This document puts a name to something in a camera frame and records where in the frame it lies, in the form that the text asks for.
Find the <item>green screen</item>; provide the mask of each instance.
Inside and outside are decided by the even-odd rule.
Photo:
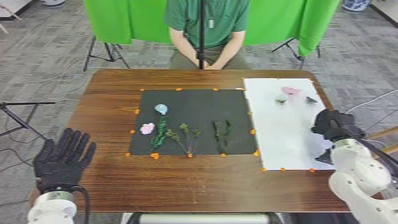
[[[168,0],[86,0],[98,40],[132,44],[132,39],[171,43],[164,23]],[[308,56],[321,43],[340,0],[253,0],[246,45],[297,38]]]

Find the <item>light stand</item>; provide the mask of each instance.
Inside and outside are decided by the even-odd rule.
[[[56,102],[35,102],[35,103],[0,103],[0,110],[4,111],[4,113],[8,114],[8,116],[11,117],[11,119],[17,121],[17,123],[20,124],[20,127],[17,127],[15,129],[11,129],[10,131],[6,131],[4,133],[0,133],[0,137],[8,134],[11,134],[13,132],[20,131],[22,129],[29,129],[35,134],[38,135],[38,137],[43,140],[49,140],[49,138],[45,137],[45,135],[40,133],[40,131],[35,129],[35,127],[31,126],[29,122],[33,120],[35,117],[35,113],[38,110],[40,105],[49,105],[49,104],[56,104]],[[35,105],[35,109],[31,111],[29,114],[29,118],[27,121],[24,121],[24,119],[19,117],[19,115],[13,113],[13,111],[10,110],[8,106],[27,106],[27,105]]]
[[[125,64],[127,68],[130,69],[129,62],[127,62],[127,60],[125,60],[125,58],[122,56],[122,52],[120,52],[120,49],[123,49],[122,45],[120,44],[104,43],[109,58],[104,58],[102,56],[93,55],[95,45],[97,45],[97,36],[93,37],[93,40],[91,40],[90,54],[88,54],[86,63],[84,63],[84,72],[88,71],[91,58],[98,58],[98,59],[106,60],[107,62],[116,62],[122,59],[123,64]]]
[[[305,67],[305,63],[306,63],[306,57],[299,56],[297,53],[296,53],[296,50],[290,46],[290,42],[296,40],[296,38],[292,38],[285,43],[283,45],[280,45],[280,47],[273,50],[273,53],[283,48],[283,47],[289,47],[290,51],[292,51],[292,54],[296,56],[296,59],[301,61],[301,67],[299,67],[299,70],[303,70],[303,67]],[[321,58],[321,45],[317,46],[317,53],[319,53],[319,58]]]
[[[200,69],[205,69],[205,34],[207,34],[207,0],[200,2],[200,49],[198,49],[198,59],[200,59]]]

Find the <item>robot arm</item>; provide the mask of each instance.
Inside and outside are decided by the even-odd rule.
[[[329,179],[333,192],[347,202],[361,224],[398,223],[398,198],[377,200],[372,197],[392,184],[390,170],[372,158],[370,150],[358,140],[340,140],[335,146],[337,173]]]
[[[42,196],[29,212],[29,224],[75,223],[75,191],[83,192],[86,196],[86,224],[90,223],[90,193],[79,185],[97,153],[97,143],[90,144],[90,138],[90,134],[67,129],[59,143],[56,144],[54,140],[45,142],[35,159]]]
[[[322,111],[313,132],[335,142],[331,161],[337,172],[329,186],[361,224],[398,223],[398,198],[377,200],[372,197],[390,187],[392,173],[372,157],[376,147],[361,139],[365,132],[356,127],[354,116],[338,111]]]
[[[74,194],[67,191],[52,191],[36,199],[35,208],[29,211],[29,224],[75,224],[77,215]]]

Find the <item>white paper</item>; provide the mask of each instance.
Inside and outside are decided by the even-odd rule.
[[[278,103],[283,87],[301,89]],[[253,123],[264,168],[267,170],[333,170],[315,158],[331,148],[331,141],[313,134],[312,127],[319,112],[326,109],[310,79],[246,79],[246,97],[253,112]],[[306,97],[319,103],[308,104]]]

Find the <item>green shirt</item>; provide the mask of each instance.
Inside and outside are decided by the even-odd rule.
[[[186,37],[200,48],[200,0],[168,0],[166,24],[186,31]],[[207,0],[205,47],[226,45],[232,32],[241,32],[250,23],[251,0]]]

